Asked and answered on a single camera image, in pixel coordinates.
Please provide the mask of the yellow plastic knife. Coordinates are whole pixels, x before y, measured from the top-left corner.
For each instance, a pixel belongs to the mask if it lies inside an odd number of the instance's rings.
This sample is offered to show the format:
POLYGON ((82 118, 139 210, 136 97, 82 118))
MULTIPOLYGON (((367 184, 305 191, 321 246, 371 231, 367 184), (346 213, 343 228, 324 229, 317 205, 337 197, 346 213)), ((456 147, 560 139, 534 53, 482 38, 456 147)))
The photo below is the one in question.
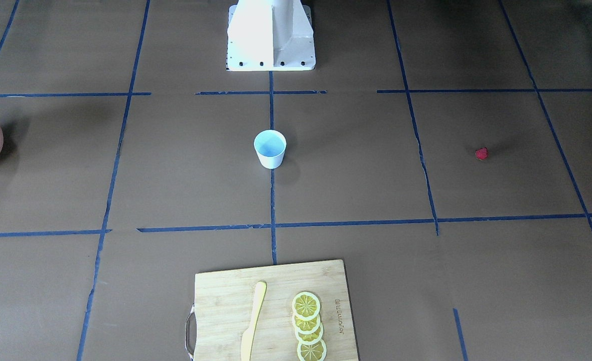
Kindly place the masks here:
POLYGON ((267 285, 264 281, 258 281, 255 284, 254 295, 252 298, 251 316, 248 327, 242 333, 240 355, 241 360, 250 360, 252 348, 254 343, 255 332, 257 328, 259 314, 261 312, 262 303, 266 295, 267 285))

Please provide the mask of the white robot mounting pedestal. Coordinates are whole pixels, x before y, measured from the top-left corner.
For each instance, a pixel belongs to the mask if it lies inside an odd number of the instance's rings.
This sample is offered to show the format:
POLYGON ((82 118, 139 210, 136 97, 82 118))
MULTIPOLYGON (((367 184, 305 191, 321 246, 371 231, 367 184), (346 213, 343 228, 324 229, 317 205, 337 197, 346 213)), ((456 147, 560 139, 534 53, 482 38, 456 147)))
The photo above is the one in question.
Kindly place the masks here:
POLYGON ((227 36, 227 71, 310 71, 316 66, 311 9, 301 1, 239 1, 229 8, 227 36))

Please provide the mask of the light blue paper cup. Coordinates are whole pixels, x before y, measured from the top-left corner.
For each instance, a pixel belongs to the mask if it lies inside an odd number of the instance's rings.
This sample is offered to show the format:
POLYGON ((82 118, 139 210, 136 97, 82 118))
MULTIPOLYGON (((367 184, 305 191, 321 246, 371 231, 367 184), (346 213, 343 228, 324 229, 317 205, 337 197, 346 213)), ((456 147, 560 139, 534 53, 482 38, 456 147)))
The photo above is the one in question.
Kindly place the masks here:
POLYGON ((286 146, 286 138, 277 130, 264 130, 254 138, 255 153, 266 169, 276 169, 282 164, 286 146))

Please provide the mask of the bamboo cutting board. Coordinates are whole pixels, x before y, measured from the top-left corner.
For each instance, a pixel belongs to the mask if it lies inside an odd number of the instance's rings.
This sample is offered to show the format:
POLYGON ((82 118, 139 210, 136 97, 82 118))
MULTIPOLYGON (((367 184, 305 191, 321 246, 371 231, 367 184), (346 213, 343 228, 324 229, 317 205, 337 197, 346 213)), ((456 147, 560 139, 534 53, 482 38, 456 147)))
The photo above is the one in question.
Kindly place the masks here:
POLYGON ((258 281, 266 282, 267 290, 250 360, 299 360, 291 301, 303 291, 321 302, 325 360, 359 359, 346 267, 342 260, 327 260, 198 273, 185 331, 191 360, 241 360, 241 336, 258 281))

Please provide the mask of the lemon slice bottom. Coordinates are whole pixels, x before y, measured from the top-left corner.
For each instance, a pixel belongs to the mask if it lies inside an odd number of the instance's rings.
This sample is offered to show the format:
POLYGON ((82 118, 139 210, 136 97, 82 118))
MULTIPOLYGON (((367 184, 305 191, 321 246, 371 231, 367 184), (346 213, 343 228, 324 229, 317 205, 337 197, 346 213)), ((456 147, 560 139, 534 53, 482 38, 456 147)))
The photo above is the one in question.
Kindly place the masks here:
POLYGON ((321 361, 327 356, 327 345, 324 340, 312 344, 298 343, 297 356, 300 361, 321 361))

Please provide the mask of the lemon slice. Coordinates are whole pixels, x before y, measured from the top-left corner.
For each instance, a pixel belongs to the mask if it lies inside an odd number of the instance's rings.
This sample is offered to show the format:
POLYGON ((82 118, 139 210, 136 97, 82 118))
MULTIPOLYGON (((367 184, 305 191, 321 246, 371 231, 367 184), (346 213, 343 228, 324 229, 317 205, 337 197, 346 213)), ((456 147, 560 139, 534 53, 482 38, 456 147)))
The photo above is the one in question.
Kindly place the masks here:
POLYGON ((300 361, 321 361, 327 356, 327 345, 324 340, 312 344, 298 343, 297 356, 300 361))
POLYGON ((314 345, 322 340, 324 335, 324 325, 320 324, 312 333, 305 334, 298 327, 294 327, 294 335, 299 343, 303 345, 314 345))
POLYGON ((319 327, 321 327, 321 316, 317 315, 315 318, 303 320, 303 318, 299 318, 297 315, 294 315, 292 317, 292 322, 294 330, 298 333, 312 334, 317 332, 319 327))
POLYGON ((292 299, 291 308, 299 320, 314 320, 321 313, 321 300, 312 292, 299 292, 292 299))

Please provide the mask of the lemon slice top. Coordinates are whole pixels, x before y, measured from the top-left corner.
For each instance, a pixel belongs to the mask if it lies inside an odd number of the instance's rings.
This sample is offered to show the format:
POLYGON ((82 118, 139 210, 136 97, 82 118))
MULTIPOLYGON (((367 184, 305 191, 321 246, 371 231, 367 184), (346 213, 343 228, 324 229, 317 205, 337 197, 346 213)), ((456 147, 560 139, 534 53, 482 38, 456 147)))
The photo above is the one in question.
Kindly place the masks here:
POLYGON ((291 308, 299 320, 314 320, 321 313, 321 300, 312 292, 299 292, 292 299, 291 308))

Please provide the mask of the red strawberry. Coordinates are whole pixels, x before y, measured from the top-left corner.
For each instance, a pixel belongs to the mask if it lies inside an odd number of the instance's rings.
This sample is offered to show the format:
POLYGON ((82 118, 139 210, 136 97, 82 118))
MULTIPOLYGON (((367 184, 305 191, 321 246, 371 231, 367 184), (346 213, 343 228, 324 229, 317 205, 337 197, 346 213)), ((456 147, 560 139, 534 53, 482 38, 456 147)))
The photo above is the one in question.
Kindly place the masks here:
POLYGON ((489 149, 487 147, 479 148, 475 151, 477 160, 486 160, 489 157, 489 149))

